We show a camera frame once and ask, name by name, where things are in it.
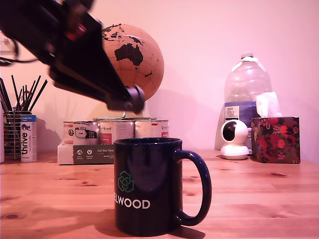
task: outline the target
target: cable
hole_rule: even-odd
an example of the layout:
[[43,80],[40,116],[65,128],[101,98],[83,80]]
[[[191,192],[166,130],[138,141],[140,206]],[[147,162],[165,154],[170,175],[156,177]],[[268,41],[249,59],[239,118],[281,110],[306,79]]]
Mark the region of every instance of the cable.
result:
[[38,61],[37,58],[31,59],[31,60],[26,60],[26,61],[22,61],[22,60],[18,60],[17,57],[19,56],[19,46],[17,41],[15,41],[14,39],[11,39],[14,43],[14,54],[15,54],[15,59],[9,59],[9,58],[5,58],[5,57],[0,57],[0,66],[10,66],[12,63],[31,63],[31,62],[35,62]]

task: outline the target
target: dark blue mug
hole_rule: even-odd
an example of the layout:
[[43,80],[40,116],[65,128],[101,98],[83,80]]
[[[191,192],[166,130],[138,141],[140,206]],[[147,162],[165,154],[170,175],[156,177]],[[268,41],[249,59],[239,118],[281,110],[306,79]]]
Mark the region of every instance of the dark blue mug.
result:
[[[130,138],[114,142],[115,223],[140,237],[169,233],[181,225],[194,226],[207,215],[211,180],[204,160],[181,149],[178,138]],[[203,189],[198,214],[182,211],[182,160],[197,167]]]

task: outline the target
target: pencil holder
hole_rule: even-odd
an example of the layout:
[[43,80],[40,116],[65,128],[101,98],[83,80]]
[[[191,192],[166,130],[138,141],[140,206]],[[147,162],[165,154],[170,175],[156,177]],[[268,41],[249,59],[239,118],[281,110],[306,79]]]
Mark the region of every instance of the pencil holder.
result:
[[3,112],[3,137],[4,137],[4,158],[21,158],[21,123],[20,115],[30,115],[30,111],[4,111]]

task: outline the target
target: wall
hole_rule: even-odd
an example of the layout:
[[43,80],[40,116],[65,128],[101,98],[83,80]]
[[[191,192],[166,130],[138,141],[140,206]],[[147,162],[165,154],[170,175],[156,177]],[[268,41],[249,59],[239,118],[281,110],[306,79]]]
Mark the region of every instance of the wall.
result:
[[[318,9],[317,0],[96,0],[90,13],[105,26],[137,26],[158,43],[164,78],[143,115],[169,119],[170,135],[182,138],[184,148],[220,148],[226,77],[242,52],[253,51],[269,72],[283,115],[300,117],[302,158],[319,162]],[[32,56],[22,50],[21,57]],[[1,68],[5,82],[14,74],[19,87],[38,75],[49,80],[33,110],[41,120],[39,150],[56,149],[63,120],[121,114],[54,88],[46,72],[40,63]]]

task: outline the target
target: globe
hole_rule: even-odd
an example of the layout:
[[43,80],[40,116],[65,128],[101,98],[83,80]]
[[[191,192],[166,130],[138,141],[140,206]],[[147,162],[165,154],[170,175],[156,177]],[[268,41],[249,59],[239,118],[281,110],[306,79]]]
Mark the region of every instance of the globe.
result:
[[145,31],[126,24],[102,30],[103,48],[125,86],[142,88],[145,99],[160,87],[164,60],[155,40]]

